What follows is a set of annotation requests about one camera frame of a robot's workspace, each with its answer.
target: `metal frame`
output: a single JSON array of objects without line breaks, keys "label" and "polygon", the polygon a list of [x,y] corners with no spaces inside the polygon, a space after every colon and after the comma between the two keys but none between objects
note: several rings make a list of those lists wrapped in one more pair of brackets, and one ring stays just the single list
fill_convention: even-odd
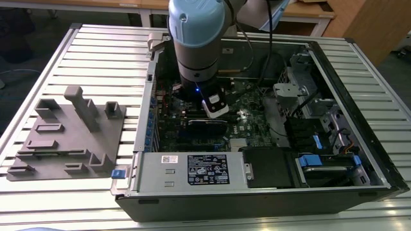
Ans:
[{"label": "metal frame", "polygon": [[[102,100],[102,97],[104,100],[117,98],[128,105],[116,164],[117,168],[130,164],[140,96],[144,91],[145,76],[142,76],[142,71],[148,63],[145,55],[140,55],[146,50],[140,51],[140,49],[146,46],[148,34],[153,31],[165,32],[158,28],[82,25],[77,31],[77,38],[73,38],[74,30],[69,30],[11,120],[5,136],[0,139],[0,230],[14,231],[23,228],[46,227],[61,230],[196,229],[201,231],[220,229],[221,226],[225,230],[264,229],[265,231],[296,229],[306,231],[329,229],[338,231],[353,229],[405,230],[411,226],[408,219],[411,217],[411,192],[398,195],[394,199],[364,203],[333,215],[136,223],[118,208],[109,192],[112,184],[118,189],[125,189],[130,179],[41,182],[9,182],[5,180],[3,173],[14,161],[14,154],[19,147],[18,141],[22,141],[26,136],[26,131],[22,129],[30,128],[33,125],[35,115],[31,114],[31,109],[35,99],[42,97],[44,93],[60,99],[60,89],[66,85],[86,85],[84,93],[93,101]],[[93,32],[98,33],[98,37],[92,37]],[[248,35],[256,38],[268,37],[254,33]],[[377,71],[372,71],[373,66],[362,61],[364,56],[358,55],[341,38],[308,38],[286,35],[274,35],[273,37],[276,39],[317,41],[389,158],[409,184],[409,113],[400,109],[402,102],[381,84],[384,80],[378,79]],[[88,46],[97,46],[100,50],[97,53],[89,50],[90,53],[86,53],[85,56],[85,53],[77,50],[78,45],[82,46],[82,49],[88,49]],[[64,60],[62,49],[70,50],[70,55]],[[96,59],[98,62],[104,62],[102,71],[90,70],[96,65],[100,65],[96,63]],[[112,65],[120,66],[117,76],[113,76],[116,78],[102,75],[104,72],[110,74]],[[92,76],[80,76],[74,73],[73,69],[78,66]],[[133,77],[129,76],[128,70],[133,71]],[[57,78],[66,71],[76,75]]]},{"label": "metal frame", "polygon": [[[102,6],[80,6],[80,5],[64,5],[64,4],[49,4],[49,3],[34,3],[23,1],[0,1],[0,6],[17,7],[17,8],[33,8],[46,10],[66,10],[66,11],[90,11],[90,12],[112,12],[112,13],[137,13],[141,18],[142,27],[152,27],[150,15],[162,14],[168,15],[168,10],[144,9],[137,8],[137,5],[132,7],[102,7]],[[49,11],[52,18],[56,17],[53,11]],[[314,28],[310,32],[310,36],[320,37],[325,31],[330,18],[309,18],[309,17],[281,17],[282,22],[300,22],[300,23],[314,23]]]}]

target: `rectangular slot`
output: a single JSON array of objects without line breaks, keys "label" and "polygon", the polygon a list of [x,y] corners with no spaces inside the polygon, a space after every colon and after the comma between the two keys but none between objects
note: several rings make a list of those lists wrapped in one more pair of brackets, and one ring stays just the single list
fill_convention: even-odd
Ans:
[{"label": "rectangular slot", "polygon": [[27,141],[26,148],[27,149],[52,149],[58,146],[57,141]]},{"label": "rectangular slot", "polygon": [[365,177],[364,177],[364,176],[360,176],[358,179],[360,179],[360,182],[361,182],[362,184],[366,183],[366,180],[365,180]]},{"label": "rectangular slot", "polygon": [[65,166],[64,171],[68,174],[78,174],[88,172],[88,169],[82,163],[65,163],[64,166]]},{"label": "rectangular slot", "polygon": [[13,176],[29,176],[34,174],[34,168],[29,165],[25,166],[11,166],[7,171]]},{"label": "rectangular slot", "polygon": [[65,164],[66,168],[80,167],[80,164]]},{"label": "rectangular slot", "polygon": [[120,119],[122,117],[122,113],[117,102],[106,102],[104,112],[106,115],[106,119]]},{"label": "rectangular slot", "polygon": [[39,124],[34,128],[35,132],[62,132],[64,126],[62,124]]}]

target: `metal slats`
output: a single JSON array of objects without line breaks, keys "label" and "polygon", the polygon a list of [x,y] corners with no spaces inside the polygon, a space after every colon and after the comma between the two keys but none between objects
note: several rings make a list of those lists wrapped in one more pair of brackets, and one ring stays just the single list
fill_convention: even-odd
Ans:
[{"label": "metal slats", "polygon": [[[117,100],[120,104],[128,106],[116,160],[120,165],[130,163],[132,160],[145,68],[149,61],[144,49],[146,35],[153,30],[164,31],[162,29],[82,25],[68,52],[62,54],[64,59],[48,78],[48,85],[42,88],[41,98],[54,98],[58,102],[65,102],[64,91],[61,91],[65,86],[78,85],[84,87],[84,95],[93,99],[94,104]],[[266,35],[261,34],[249,34],[249,36],[266,38]],[[404,112],[398,110],[389,91],[361,64],[348,43],[340,38],[286,35],[274,35],[273,38],[316,39],[368,124],[381,140],[393,164],[405,180],[411,182],[411,123]],[[0,174],[6,173],[6,166],[13,162],[15,152],[21,148],[19,142],[25,140],[27,129],[33,125],[35,112],[27,113],[31,117],[23,121],[22,131],[18,131],[14,140],[17,143],[10,146],[6,153],[2,153],[7,159],[0,167]],[[336,215],[214,220],[198,224],[181,222],[140,224],[134,223],[118,209],[109,193],[110,184],[110,179],[45,180],[38,184],[37,181],[9,182],[3,176],[0,177],[2,211],[0,226],[6,225],[1,226],[0,230],[18,230],[38,226],[62,230],[132,228],[169,230],[170,227],[178,227],[181,230],[209,230],[216,225],[224,225],[226,230],[249,230],[260,229],[260,223],[264,223],[266,230],[293,230],[292,227],[300,224],[294,221],[304,221],[304,229],[312,231],[352,230],[357,228],[361,221],[366,222],[366,227],[372,227],[373,230],[405,230],[411,225],[408,219],[400,220],[400,217],[411,216],[411,192],[400,195],[397,199],[364,203]]]},{"label": "metal slats", "polygon": [[[58,103],[69,103],[62,97],[65,87],[78,85],[82,87],[85,98],[90,98],[94,104],[117,101],[118,104],[126,106],[126,118],[116,160],[117,165],[126,165],[132,161],[132,143],[136,136],[138,107],[149,61],[145,56],[146,43],[110,40],[108,42],[110,46],[104,46],[97,40],[90,39],[92,35],[88,35],[77,34],[80,38],[86,39],[73,40],[72,43],[77,45],[70,46],[68,52],[62,54],[64,59],[54,67],[53,76],[48,79],[48,86],[44,87],[39,98],[53,98]],[[136,36],[134,38],[146,40],[145,36]],[[18,132],[14,139],[15,144],[6,151],[7,159],[0,167],[2,176],[7,167],[13,164],[15,153],[21,149],[19,143],[26,139],[34,120],[35,117],[27,118],[22,131]],[[0,184],[0,193],[9,193],[6,196],[0,196],[2,212],[118,209],[109,193],[110,178],[45,180],[38,184],[37,181],[9,182],[5,177],[0,177]],[[39,199],[44,196],[48,197],[48,200],[50,199],[46,203]],[[3,223],[10,223],[10,220],[2,219],[0,225]]]}]

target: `metal bracket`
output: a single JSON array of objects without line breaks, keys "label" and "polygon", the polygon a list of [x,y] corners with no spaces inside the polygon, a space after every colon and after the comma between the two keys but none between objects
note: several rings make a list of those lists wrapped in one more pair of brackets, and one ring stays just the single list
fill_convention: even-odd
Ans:
[{"label": "metal bracket", "polygon": [[157,46],[164,41],[162,32],[152,32],[148,35],[146,46],[149,51],[154,51],[154,46]]},{"label": "metal bracket", "polygon": [[245,163],[244,164],[244,169],[245,169],[245,178],[246,178],[246,180],[253,180],[254,179],[254,175],[252,173],[252,166],[250,166],[250,164]]}]

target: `aluminum extrusion table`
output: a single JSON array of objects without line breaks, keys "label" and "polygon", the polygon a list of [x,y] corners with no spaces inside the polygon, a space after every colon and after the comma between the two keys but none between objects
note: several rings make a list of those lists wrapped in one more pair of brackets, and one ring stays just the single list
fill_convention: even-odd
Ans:
[{"label": "aluminum extrusion table", "polygon": [[[411,192],[364,203],[334,215],[136,223],[110,195],[110,178],[9,182],[7,167],[35,120],[41,98],[62,97],[68,85],[82,87],[94,104],[126,106],[117,165],[132,161],[152,31],[124,26],[76,25],[50,58],[31,91],[0,139],[0,230],[49,227],[62,230],[409,230]],[[250,37],[265,35],[249,34]],[[316,40],[405,181],[411,182],[411,113],[356,44],[340,38],[274,36]],[[117,187],[125,187],[125,180]]]}]

